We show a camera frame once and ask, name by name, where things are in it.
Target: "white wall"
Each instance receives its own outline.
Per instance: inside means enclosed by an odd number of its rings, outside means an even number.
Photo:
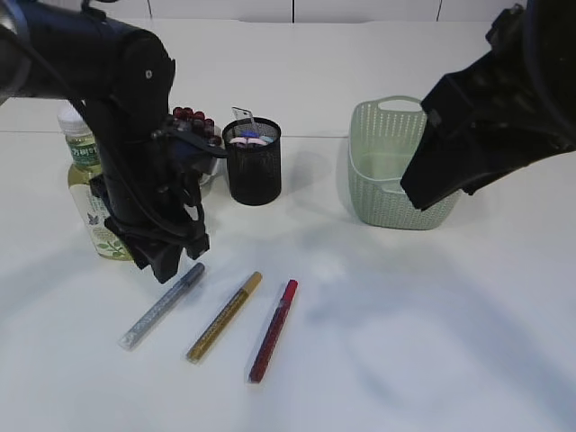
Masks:
[[[295,19],[297,23],[435,21],[439,6],[440,0],[296,0]]]
[[[81,0],[41,0],[79,9]],[[361,23],[367,21],[492,21],[514,3],[527,0],[295,0],[297,23]],[[115,18],[215,18],[289,23],[292,0],[121,0],[94,2]]]
[[[527,0],[443,0],[440,21],[493,21],[502,10]]]
[[[80,10],[82,0],[41,0],[42,3]],[[121,0],[113,4],[92,2],[98,9],[106,11],[112,18],[149,18],[148,0]]]
[[[154,18],[292,22],[292,0],[150,0],[150,4]]]

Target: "basket handle hole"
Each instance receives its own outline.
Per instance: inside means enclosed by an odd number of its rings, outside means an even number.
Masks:
[[[401,99],[380,102],[378,103],[378,108],[383,111],[400,111],[403,113],[419,113],[422,111],[418,103]]]

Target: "black mesh pen holder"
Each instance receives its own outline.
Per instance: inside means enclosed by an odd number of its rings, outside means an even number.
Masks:
[[[228,151],[228,177],[232,198],[245,205],[272,202],[282,191],[280,169],[280,127],[273,121],[255,117],[234,121],[224,128],[222,137]],[[234,138],[250,134],[265,136],[273,142],[265,146],[231,144]]]

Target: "plastic basket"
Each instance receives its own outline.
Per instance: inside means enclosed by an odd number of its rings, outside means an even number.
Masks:
[[[388,111],[382,103],[419,100],[393,96],[360,103],[350,126],[348,182],[358,217],[379,227],[399,230],[432,230],[446,219],[461,192],[425,211],[416,210],[400,180],[416,151],[427,116],[423,111]]]

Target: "gold marker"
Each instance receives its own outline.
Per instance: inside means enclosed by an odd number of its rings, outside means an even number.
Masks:
[[[197,363],[202,356],[206,354],[206,351],[208,351],[220,333],[232,320],[234,315],[236,315],[250,294],[254,292],[261,280],[262,275],[259,272],[254,272],[254,274],[250,276],[250,279],[244,283],[244,286],[234,294],[234,297],[232,297],[228,304],[224,306],[224,309],[222,309],[211,325],[202,333],[193,347],[190,348],[190,351],[188,351],[186,358],[189,362]]]

